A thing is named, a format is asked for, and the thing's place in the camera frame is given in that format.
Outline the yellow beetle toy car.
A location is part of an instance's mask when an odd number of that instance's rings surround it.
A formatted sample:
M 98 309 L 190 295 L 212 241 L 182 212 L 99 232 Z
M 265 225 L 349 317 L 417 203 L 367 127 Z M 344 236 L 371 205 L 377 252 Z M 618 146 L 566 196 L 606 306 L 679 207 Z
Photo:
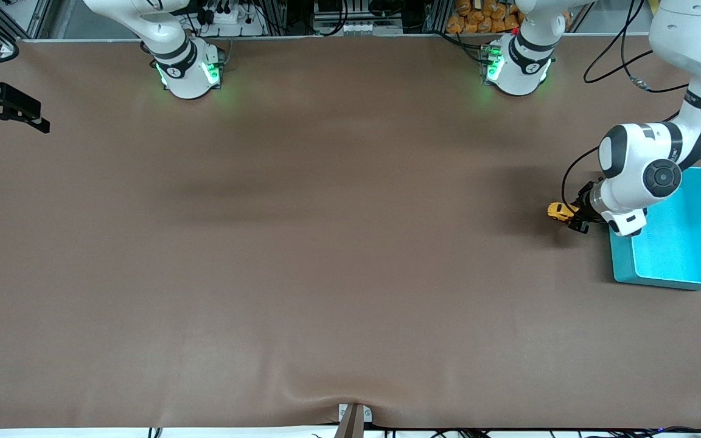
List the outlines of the yellow beetle toy car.
M 569 224 L 575 218 L 576 211 L 568 203 L 553 202 L 547 207 L 547 216 L 554 221 Z

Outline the teal plastic storage bin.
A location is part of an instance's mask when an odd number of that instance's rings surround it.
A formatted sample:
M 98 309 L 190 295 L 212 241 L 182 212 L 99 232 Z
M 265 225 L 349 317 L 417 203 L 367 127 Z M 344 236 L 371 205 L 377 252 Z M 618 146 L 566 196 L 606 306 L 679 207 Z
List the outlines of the teal plastic storage bin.
M 639 235 L 609 238 L 619 283 L 701 291 L 701 167 L 687 169 L 680 188 L 648 208 Z

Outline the orange snack pile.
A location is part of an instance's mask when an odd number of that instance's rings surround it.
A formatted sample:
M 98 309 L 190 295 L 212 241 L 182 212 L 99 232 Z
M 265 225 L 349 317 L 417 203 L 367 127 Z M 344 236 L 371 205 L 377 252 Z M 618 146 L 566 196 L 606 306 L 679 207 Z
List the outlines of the orange snack pile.
M 514 0 L 453 0 L 445 33 L 504 33 L 525 18 Z

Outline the brown table mat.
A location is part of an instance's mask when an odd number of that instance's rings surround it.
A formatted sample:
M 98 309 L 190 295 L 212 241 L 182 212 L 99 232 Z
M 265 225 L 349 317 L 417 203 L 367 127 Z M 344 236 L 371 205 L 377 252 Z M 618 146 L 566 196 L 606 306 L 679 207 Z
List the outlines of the brown table mat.
M 137 43 L 24 43 L 0 82 L 0 428 L 701 428 L 701 292 L 614 281 L 551 221 L 571 161 L 683 91 L 515 98 L 439 37 L 236 41 L 165 91 Z

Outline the white power strip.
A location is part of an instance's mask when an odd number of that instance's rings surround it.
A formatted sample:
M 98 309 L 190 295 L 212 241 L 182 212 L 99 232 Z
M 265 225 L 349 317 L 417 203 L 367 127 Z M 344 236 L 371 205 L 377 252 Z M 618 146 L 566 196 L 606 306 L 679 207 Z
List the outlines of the white power strip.
M 258 37 L 269 36 L 263 10 L 244 0 L 192 0 L 197 6 L 198 36 Z

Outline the white connector block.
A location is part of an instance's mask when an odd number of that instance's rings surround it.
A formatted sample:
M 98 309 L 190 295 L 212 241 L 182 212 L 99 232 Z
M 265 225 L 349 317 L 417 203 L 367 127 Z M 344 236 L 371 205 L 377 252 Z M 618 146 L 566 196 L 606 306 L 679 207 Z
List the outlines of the white connector block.
M 340 18 L 328 17 L 328 19 L 314 19 L 312 28 L 321 34 L 333 32 L 340 23 Z M 335 33 L 335 36 L 381 36 L 389 34 L 404 34 L 405 29 L 398 19 L 391 20 L 361 20 L 348 19 L 343 23 L 342 28 Z

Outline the grey metal clamp bracket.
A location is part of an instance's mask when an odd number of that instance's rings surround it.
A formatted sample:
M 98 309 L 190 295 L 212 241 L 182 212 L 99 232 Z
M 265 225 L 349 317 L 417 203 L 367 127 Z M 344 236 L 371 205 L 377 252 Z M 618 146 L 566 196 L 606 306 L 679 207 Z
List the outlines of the grey metal clamp bracket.
M 372 424 L 372 408 L 358 404 L 338 406 L 338 428 L 334 438 L 364 438 L 367 424 Z

